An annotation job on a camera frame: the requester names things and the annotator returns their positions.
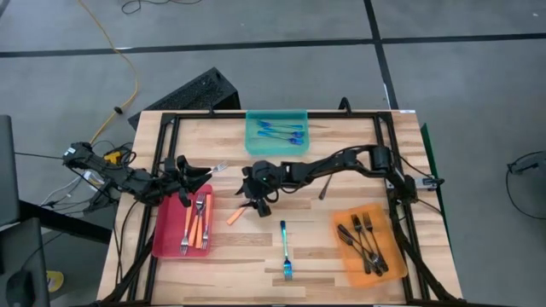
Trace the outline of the dark grey floor device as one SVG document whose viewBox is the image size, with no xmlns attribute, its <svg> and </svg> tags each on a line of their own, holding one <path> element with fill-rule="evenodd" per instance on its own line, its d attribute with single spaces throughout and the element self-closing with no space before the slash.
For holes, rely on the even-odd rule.
<svg viewBox="0 0 546 307">
<path fill-rule="evenodd" d="M 508 171 L 512 174 L 521 174 L 531 169 L 537 169 L 546 174 L 546 150 L 526 153 L 508 164 Z"/>
</svg>

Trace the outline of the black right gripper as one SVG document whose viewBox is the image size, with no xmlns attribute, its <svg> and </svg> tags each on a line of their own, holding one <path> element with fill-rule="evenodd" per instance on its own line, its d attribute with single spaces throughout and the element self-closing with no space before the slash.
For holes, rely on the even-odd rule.
<svg viewBox="0 0 546 307">
<path fill-rule="evenodd" d="M 252 166 L 245 166 L 241 169 L 244 176 L 241 187 L 235 192 L 236 195 L 243 195 L 248 202 L 241 205 L 241 208 L 250 207 L 258 209 L 258 199 L 266 201 L 278 201 L 278 190 L 282 186 L 284 169 L 266 160 L 255 162 Z"/>
</svg>

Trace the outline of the red translucent plastic bin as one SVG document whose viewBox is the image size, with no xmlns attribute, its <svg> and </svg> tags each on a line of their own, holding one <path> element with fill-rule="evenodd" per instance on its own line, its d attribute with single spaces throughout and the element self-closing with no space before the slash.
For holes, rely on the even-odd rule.
<svg viewBox="0 0 546 307">
<path fill-rule="evenodd" d="M 210 184 L 202 186 L 196 194 L 190 194 L 189 199 L 192 202 L 193 211 L 189 232 L 193 223 L 195 214 L 197 213 L 196 201 L 199 193 L 211 194 L 212 205 L 214 208 L 213 187 Z M 213 233 L 213 213 L 211 211 L 210 223 L 209 223 L 209 241 L 206 250 L 198 249 L 193 246 L 189 246 L 185 255 L 180 252 L 181 240 L 183 238 L 184 223 L 185 223 L 186 207 L 184 207 L 178 194 L 168 196 L 163 203 L 159 206 L 156 230 L 154 235 L 154 243 L 152 248 L 152 254 L 157 258 L 204 258 L 209 254 L 210 247 L 212 245 L 212 233 Z"/>
</svg>

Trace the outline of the teal translucent plastic bin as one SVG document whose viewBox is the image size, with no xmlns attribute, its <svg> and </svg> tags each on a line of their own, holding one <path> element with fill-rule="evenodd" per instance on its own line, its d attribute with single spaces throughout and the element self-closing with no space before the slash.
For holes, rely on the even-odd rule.
<svg viewBox="0 0 546 307">
<path fill-rule="evenodd" d="M 287 141 L 275 138 L 259 136 L 258 131 L 263 130 L 257 124 L 258 120 L 266 122 L 303 125 L 302 130 L 305 136 L 303 145 L 293 145 Z M 288 128 L 276 128 L 277 130 L 289 130 Z M 304 109 L 294 110 L 249 110 L 245 116 L 245 148 L 252 156 L 290 156 L 302 155 L 310 147 L 310 133 L 308 124 L 308 113 Z"/>
</svg>

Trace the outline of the dark desk pad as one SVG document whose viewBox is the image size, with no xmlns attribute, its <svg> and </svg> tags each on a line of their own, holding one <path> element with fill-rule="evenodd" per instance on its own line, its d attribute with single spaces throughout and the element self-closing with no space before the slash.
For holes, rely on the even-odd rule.
<svg viewBox="0 0 546 307">
<path fill-rule="evenodd" d="M 6 295 L 9 278 L 21 269 L 32 281 L 32 307 L 50 307 L 43 243 L 36 218 L 0 232 L 0 307 L 10 307 Z"/>
</svg>

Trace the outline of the grey monitor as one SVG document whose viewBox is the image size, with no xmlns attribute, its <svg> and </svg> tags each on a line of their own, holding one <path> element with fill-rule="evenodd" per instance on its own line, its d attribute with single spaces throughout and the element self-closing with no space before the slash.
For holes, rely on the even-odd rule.
<svg viewBox="0 0 546 307">
<path fill-rule="evenodd" d="M 0 227 L 20 215 L 12 121 L 0 115 Z"/>
</svg>

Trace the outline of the black desk beam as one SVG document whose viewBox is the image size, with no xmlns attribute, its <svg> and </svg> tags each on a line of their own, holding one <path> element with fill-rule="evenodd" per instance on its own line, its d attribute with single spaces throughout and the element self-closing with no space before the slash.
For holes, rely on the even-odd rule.
<svg viewBox="0 0 546 307">
<path fill-rule="evenodd" d="M 37 218 L 41 225 L 47 229 L 103 244 L 108 244 L 111 239 L 112 231 L 110 229 L 44 209 L 23 200 L 19 201 L 19 211 L 21 221 Z"/>
</svg>

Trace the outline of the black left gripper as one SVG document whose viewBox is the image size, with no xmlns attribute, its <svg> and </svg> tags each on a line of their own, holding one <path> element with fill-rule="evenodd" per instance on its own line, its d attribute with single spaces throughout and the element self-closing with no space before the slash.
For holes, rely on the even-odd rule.
<svg viewBox="0 0 546 307">
<path fill-rule="evenodd" d="M 212 169 L 192 166 L 184 155 L 166 158 L 163 164 L 163 173 L 167 177 L 167 192 L 177 193 L 181 204 L 188 208 L 191 201 L 189 192 L 197 192 L 212 178 Z"/>
</svg>

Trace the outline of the yellow round sticker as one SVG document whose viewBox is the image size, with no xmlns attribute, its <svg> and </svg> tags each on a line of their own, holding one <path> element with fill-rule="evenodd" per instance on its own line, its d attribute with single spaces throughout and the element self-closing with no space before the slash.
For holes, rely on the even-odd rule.
<svg viewBox="0 0 546 307">
<path fill-rule="evenodd" d="M 46 279 L 49 293 L 55 293 L 62 288 L 65 276 L 60 271 L 47 270 Z"/>
</svg>

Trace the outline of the black computer mouse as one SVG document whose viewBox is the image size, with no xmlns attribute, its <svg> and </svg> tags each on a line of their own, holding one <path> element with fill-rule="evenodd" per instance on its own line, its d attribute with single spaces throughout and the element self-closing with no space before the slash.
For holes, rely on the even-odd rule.
<svg viewBox="0 0 546 307">
<path fill-rule="evenodd" d="M 32 273 L 20 269 L 13 273 L 6 285 L 8 307 L 32 307 L 35 300 Z"/>
</svg>

